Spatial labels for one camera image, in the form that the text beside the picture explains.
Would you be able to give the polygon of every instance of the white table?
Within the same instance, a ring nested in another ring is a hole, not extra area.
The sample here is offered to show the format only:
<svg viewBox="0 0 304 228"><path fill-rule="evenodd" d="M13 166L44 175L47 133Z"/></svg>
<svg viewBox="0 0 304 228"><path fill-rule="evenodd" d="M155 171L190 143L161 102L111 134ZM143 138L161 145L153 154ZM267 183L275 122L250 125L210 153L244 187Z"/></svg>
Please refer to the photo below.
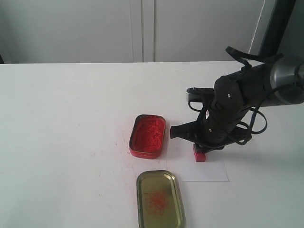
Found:
<svg viewBox="0 0 304 228"><path fill-rule="evenodd" d="M136 228L128 139L139 114L195 120L188 87L213 87L237 62L0 66L0 227ZM268 130L211 152L229 182L179 182L188 228L303 227L304 105L262 108ZM256 127L263 121L257 121ZM182 139L154 169L174 156Z"/></svg>

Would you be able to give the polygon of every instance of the red-rimmed tin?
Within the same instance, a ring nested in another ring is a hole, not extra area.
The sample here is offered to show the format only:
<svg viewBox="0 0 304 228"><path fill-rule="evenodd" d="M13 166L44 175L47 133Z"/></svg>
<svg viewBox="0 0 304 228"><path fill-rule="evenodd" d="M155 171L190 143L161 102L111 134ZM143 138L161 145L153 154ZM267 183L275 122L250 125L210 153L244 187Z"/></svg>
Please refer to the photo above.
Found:
<svg viewBox="0 0 304 228"><path fill-rule="evenodd" d="M131 154L139 158L157 158L162 152L165 128L166 121L162 116L139 115L129 141Z"/></svg>

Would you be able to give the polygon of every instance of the gold tin lid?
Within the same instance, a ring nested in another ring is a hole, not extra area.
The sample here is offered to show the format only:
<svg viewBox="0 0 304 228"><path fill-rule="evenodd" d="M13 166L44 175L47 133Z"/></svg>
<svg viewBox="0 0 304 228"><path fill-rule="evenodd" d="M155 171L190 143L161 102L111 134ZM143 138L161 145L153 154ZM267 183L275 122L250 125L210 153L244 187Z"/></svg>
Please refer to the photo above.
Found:
<svg viewBox="0 0 304 228"><path fill-rule="evenodd" d="M181 228L183 213L175 176L169 171L147 171L137 178L140 228Z"/></svg>

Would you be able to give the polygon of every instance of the robotic arm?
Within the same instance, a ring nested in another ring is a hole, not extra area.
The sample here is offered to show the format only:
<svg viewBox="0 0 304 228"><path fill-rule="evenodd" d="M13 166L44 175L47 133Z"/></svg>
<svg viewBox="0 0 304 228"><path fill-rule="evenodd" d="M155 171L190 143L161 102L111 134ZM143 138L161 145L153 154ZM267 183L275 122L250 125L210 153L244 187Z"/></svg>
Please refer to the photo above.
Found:
<svg viewBox="0 0 304 228"><path fill-rule="evenodd" d="M252 134L264 132L267 121L259 111L260 107L304 102L304 62L301 58L282 55L261 58L231 47L226 51L244 67L221 76L214 89L187 89L189 107L198 111L199 116L194 122L170 129L171 138L180 137L194 142L196 153L222 150L231 143L245 145ZM264 64L252 67L246 58ZM203 103L203 108L192 108L192 102ZM253 112L250 124L241 121L248 111ZM252 129L257 114L265 119L266 124L261 131L254 132Z"/></svg>

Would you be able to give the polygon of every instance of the red powder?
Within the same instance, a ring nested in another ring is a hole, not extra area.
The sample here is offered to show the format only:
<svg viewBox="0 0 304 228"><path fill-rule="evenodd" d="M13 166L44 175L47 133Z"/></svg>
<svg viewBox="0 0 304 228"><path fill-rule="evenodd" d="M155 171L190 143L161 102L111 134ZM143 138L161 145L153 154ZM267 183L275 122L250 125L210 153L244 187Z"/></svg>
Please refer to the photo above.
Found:
<svg viewBox="0 0 304 228"><path fill-rule="evenodd" d="M143 117L135 128L133 137L134 151L152 153L162 148L165 122L160 118Z"/></svg>
<svg viewBox="0 0 304 228"><path fill-rule="evenodd" d="M145 206L149 215L163 216L163 213L168 206L165 190L145 193Z"/></svg>

